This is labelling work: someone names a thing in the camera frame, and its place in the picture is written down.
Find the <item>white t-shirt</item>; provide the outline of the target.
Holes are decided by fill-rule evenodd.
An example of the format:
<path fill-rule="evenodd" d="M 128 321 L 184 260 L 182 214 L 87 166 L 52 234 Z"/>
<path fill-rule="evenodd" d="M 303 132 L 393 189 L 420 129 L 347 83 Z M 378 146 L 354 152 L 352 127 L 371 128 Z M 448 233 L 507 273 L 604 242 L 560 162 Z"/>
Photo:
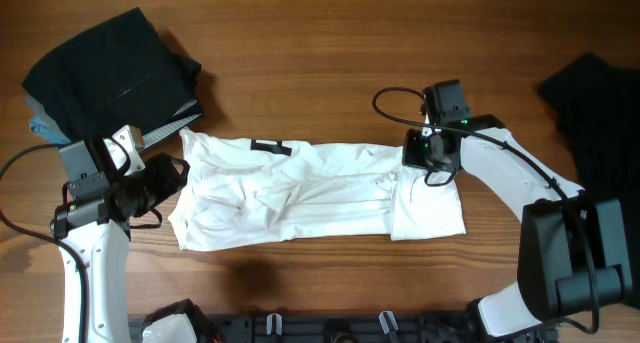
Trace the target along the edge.
<path fill-rule="evenodd" d="M 290 154 L 248 138 L 180 132 L 190 166 L 169 220 L 183 250 L 218 251 L 297 238 L 465 233 L 457 187 L 425 184 L 401 147 L 287 141 Z"/>

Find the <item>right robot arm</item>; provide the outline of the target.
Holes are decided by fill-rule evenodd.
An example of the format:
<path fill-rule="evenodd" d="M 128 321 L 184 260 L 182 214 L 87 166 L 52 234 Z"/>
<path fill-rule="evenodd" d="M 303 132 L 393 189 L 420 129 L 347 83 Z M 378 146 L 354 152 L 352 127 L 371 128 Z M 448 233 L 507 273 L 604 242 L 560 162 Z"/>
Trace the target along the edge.
<path fill-rule="evenodd" d="M 425 120 L 412 125 L 403 152 L 406 166 L 422 168 L 430 187 L 451 183 L 461 170 L 487 185 L 521 223 L 517 279 L 468 308 L 479 342 L 499 342 L 571 315 L 592 314 L 632 291 L 621 206 L 588 194 L 524 150 L 494 116 L 475 116 L 457 80 L 419 92 Z"/>

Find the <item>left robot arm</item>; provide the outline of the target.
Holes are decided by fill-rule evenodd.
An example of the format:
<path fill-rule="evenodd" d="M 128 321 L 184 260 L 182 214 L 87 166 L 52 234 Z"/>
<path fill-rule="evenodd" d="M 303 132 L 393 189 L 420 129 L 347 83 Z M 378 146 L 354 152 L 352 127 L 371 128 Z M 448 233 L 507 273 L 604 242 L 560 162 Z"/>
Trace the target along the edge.
<path fill-rule="evenodd" d="M 51 222 L 65 273 L 65 342 L 130 341 L 126 262 L 133 218 L 156 213 L 159 204 L 187 184 L 187 161 L 159 153 L 135 164 L 123 148 L 116 164 L 101 137 L 60 148 L 69 177 Z"/>

